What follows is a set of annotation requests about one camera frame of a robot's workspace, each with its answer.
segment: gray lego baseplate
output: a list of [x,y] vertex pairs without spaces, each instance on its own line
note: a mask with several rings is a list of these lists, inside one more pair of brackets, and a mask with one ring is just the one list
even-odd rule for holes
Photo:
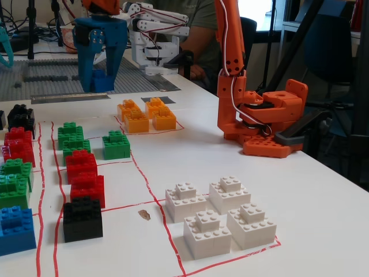
[[[105,61],[95,65],[95,69],[105,68]],[[160,89],[123,58],[116,76],[115,90],[107,94],[152,92]],[[77,59],[15,61],[12,68],[0,64],[0,102],[29,100],[31,96],[76,93],[84,93],[78,78]]]

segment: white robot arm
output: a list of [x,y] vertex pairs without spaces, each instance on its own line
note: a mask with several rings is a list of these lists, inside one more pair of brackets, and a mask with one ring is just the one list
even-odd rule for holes
[[[163,65],[179,54],[178,36],[188,36],[189,18],[184,14],[156,10],[146,3],[128,3],[123,10],[132,19],[130,31],[132,59],[145,69],[147,75],[175,74],[178,69],[166,69]],[[149,33],[172,35],[172,42],[157,42]]]

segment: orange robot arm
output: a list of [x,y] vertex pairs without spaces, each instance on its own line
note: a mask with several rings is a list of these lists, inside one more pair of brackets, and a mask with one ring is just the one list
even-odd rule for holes
[[[215,0],[215,3],[217,38],[223,52],[223,69],[219,73],[217,91],[218,127],[224,132],[224,138],[243,144],[243,152],[250,155],[282,158],[301,149],[301,145],[289,147],[270,141],[275,132],[285,130],[302,117],[307,86],[288,80],[286,91],[268,92],[262,96],[246,91],[238,1]],[[241,121],[236,118],[237,112]]]
[[83,5],[92,13],[119,15],[119,0],[83,0]]

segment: stacked lego bricks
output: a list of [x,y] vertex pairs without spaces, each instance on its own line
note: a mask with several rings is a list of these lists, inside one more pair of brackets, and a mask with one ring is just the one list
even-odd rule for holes
[[[174,223],[184,222],[183,238],[194,259],[229,253],[232,237],[242,250],[274,242],[276,224],[250,203],[251,194],[236,177],[210,183],[209,200],[219,214],[206,210],[205,198],[190,183],[165,192],[166,210]],[[220,220],[223,214],[227,214],[226,224]]]
[[[6,127],[0,111],[1,130]],[[36,248],[29,198],[33,189],[35,115],[26,105],[15,105],[7,116],[0,166],[0,256]]]
[[149,131],[149,120],[155,130],[176,129],[176,116],[160,100],[151,98],[145,103],[145,113],[132,101],[124,100],[118,105],[118,118],[125,124],[128,133],[144,133]]
[[[58,128],[59,150],[63,151],[70,203],[63,206],[65,242],[103,236],[101,209],[105,208],[104,176],[98,175],[97,163],[82,126],[66,122]],[[130,157],[130,144],[121,131],[110,131],[103,137],[106,160]]]

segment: black stand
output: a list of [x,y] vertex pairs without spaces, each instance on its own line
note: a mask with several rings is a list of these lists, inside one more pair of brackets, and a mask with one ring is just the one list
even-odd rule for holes
[[349,138],[351,154],[348,170],[350,181],[360,184],[363,159],[369,158],[369,3],[363,4],[363,23],[355,84],[355,108],[352,135]]
[[35,0],[29,0],[27,8],[27,16],[29,19],[28,25],[28,59],[34,59],[35,53],[33,52],[33,30],[35,29],[36,21],[36,8]]
[[60,6],[58,3],[58,0],[51,1],[51,10],[54,12],[54,17],[55,17],[55,27],[57,29],[57,34],[58,34],[58,46],[62,47],[63,46],[63,35],[60,29],[60,21],[59,21]]
[[291,41],[291,46],[289,47],[286,54],[283,56],[281,63],[279,64],[275,74],[273,75],[269,85],[266,87],[264,92],[276,91],[279,83],[281,82],[283,76],[285,75],[289,65],[291,64],[293,58],[295,57],[301,43],[304,41],[307,31],[310,29],[315,16],[318,14],[324,0],[314,0],[308,9],[303,21],[300,24],[298,31],[295,33]]
[[273,4],[272,4],[272,17],[270,19],[270,28],[269,28],[269,34],[268,34],[268,47],[266,49],[264,76],[263,76],[263,83],[262,83],[262,86],[261,86],[262,89],[264,89],[266,87],[266,82],[267,82],[267,79],[268,79],[270,52],[272,50],[272,43],[273,43],[274,22],[276,20],[274,18],[274,15],[276,14],[276,2],[277,2],[277,0],[273,0]]

